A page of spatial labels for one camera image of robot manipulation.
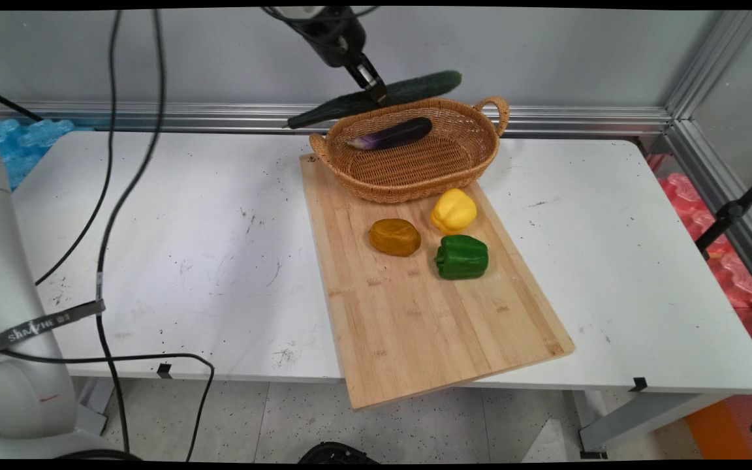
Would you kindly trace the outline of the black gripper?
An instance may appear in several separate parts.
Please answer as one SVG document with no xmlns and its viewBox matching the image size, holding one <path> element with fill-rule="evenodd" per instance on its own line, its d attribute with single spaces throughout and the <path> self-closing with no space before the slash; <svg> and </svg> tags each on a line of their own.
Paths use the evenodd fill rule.
<svg viewBox="0 0 752 470">
<path fill-rule="evenodd" d="M 388 90 L 363 54 L 364 27 L 351 7 L 298 7 L 298 32 L 329 67 L 345 67 L 353 80 L 380 107 L 389 105 Z"/>
</svg>

